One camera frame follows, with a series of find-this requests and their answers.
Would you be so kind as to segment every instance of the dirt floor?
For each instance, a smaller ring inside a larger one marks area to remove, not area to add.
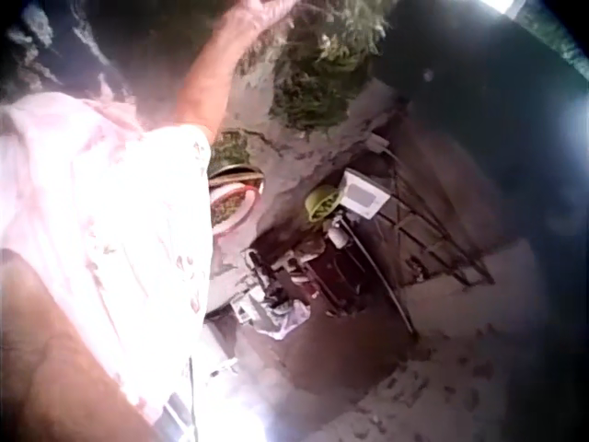
[[[412,347],[384,298],[348,318],[330,318],[325,309],[316,300],[309,321],[283,341],[238,326],[232,316],[215,322],[239,359],[233,382],[241,385],[229,395],[250,396],[245,401],[263,421],[268,442],[302,440],[353,409]]]

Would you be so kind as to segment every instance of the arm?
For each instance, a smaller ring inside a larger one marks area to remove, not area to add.
[[[221,18],[179,93],[176,121],[200,126],[213,143],[225,115],[237,62],[268,27],[297,0],[240,0]]]
[[[156,440],[40,278],[0,252],[2,432],[10,440]]]

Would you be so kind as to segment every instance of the floral shirt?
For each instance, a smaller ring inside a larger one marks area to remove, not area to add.
[[[145,133],[130,105],[41,93],[0,107],[0,247],[152,423],[206,311],[209,159],[198,127]]]

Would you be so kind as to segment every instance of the person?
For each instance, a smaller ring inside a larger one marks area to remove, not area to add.
[[[232,76],[297,0],[239,0],[175,124],[62,93],[0,108],[2,427],[21,440],[153,440],[206,310],[206,170]]]

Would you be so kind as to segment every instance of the yellow container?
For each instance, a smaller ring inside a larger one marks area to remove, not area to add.
[[[342,196],[340,190],[328,184],[313,190],[305,198],[305,209],[309,221],[316,223],[329,216],[338,207]]]

